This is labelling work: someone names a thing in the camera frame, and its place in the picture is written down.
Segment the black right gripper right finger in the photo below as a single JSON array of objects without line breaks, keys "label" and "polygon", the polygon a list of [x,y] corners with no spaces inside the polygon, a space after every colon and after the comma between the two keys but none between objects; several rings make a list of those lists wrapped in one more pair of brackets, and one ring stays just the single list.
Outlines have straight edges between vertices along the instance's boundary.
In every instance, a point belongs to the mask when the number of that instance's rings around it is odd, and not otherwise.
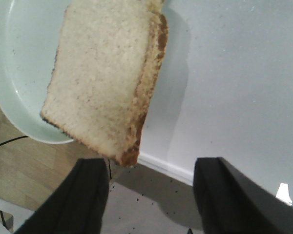
[{"label": "black right gripper right finger", "polygon": [[222,157],[196,160],[193,193],[206,234],[293,234],[293,207]]}]

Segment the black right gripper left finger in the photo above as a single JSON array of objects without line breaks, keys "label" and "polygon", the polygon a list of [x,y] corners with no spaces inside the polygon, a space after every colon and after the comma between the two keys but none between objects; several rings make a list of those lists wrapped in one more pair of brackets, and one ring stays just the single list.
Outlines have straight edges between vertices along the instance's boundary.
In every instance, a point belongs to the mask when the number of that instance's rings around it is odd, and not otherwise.
[{"label": "black right gripper left finger", "polygon": [[105,161],[78,159],[60,186],[16,233],[99,234],[108,193]]}]

